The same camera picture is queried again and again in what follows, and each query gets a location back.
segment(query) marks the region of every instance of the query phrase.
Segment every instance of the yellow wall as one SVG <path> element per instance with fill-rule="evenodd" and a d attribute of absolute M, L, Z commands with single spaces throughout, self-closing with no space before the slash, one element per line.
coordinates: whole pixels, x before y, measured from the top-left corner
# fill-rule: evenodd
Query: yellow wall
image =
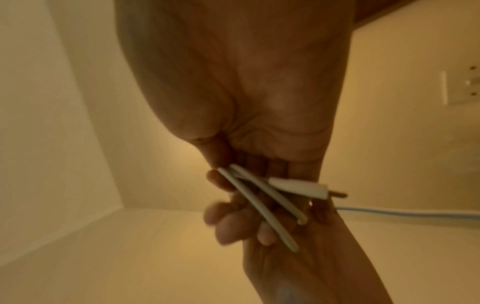
<path fill-rule="evenodd" d="M 478 225 L 347 224 L 396 304 L 480 302 Z M 260 304 L 241 254 L 199 212 L 127 208 L 1 268 L 0 302 Z"/>
<path fill-rule="evenodd" d="M 144 101 L 112 0 L 48 3 L 125 205 L 202 210 L 222 197 Z M 418 0 L 355 32 L 321 178 L 349 204 L 479 207 L 480 172 L 455 168 L 480 167 L 480 103 L 445 107 L 440 88 L 442 70 L 479 63 L 479 11 L 476 0 Z"/>
<path fill-rule="evenodd" d="M 0 265 L 121 206 L 42 1 L 0 9 Z"/>

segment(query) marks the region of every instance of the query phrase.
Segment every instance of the thin blue cord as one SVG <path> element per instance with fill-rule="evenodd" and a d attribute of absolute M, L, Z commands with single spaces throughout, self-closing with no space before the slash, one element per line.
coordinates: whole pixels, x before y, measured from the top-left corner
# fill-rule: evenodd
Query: thin blue cord
<path fill-rule="evenodd" d="M 381 210 L 374 208 L 362 208 L 362 207 L 346 207 L 338 206 L 337 210 L 340 211 L 354 211 L 354 212 L 365 212 L 365 213 L 376 213 L 392 216 L 403 216 L 403 217 L 421 217 L 421 218 L 454 218 L 454 219 L 472 219 L 480 220 L 480 213 L 441 213 L 441 212 L 429 212 L 429 213 L 417 213 L 414 211 L 390 211 L 390 210 Z"/>

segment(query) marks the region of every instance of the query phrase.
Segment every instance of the wall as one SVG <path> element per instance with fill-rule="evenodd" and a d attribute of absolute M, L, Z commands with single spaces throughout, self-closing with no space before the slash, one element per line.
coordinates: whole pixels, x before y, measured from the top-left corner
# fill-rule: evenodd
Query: wall
<path fill-rule="evenodd" d="M 479 303 L 480 226 L 347 224 L 395 303 Z M 1 268 L 0 302 L 260 304 L 241 258 L 199 212 L 127 208 Z"/>
<path fill-rule="evenodd" d="M 141 96 L 112 2 L 48 3 L 125 205 L 202 210 L 223 197 Z M 445 107 L 440 88 L 442 70 L 480 60 L 478 11 L 475 0 L 419 0 L 355 32 L 321 178 L 349 204 L 479 207 L 480 172 L 456 169 L 478 163 L 480 103 Z"/>
<path fill-rule="evenodd" d="M 0 5 L 0 265 L 120 208 L 43 1 Z"/>

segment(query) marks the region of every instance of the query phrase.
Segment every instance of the skin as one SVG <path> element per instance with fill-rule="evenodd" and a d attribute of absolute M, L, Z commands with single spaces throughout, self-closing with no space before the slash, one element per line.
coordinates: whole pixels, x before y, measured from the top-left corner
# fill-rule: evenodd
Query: skin
<path fill-rule="evenodd" d="M 151 108 L 213 169 L 318 181 L 332 134 L 354 0 L 116 0 L 120 44 Z M 215 170 L 207 178 L 232 191 Z M 389 303 L 372 264 L 331 202 L 290 196 L 298 227 L 259 198 L 299 254 L 236 192 L 205 212 L 220 244 L 243 240 L 245 272 L 264 303 Z"/>

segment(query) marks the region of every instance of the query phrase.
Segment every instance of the light switch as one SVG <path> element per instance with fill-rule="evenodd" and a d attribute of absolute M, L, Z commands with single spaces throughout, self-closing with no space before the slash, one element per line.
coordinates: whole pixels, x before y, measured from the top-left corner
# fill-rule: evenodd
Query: light switch
<path fill-rule="evenodd" d="M 446 105 L 480 101 L 480 65 L 443 71 L 441 85 L 443 102 Z"/>

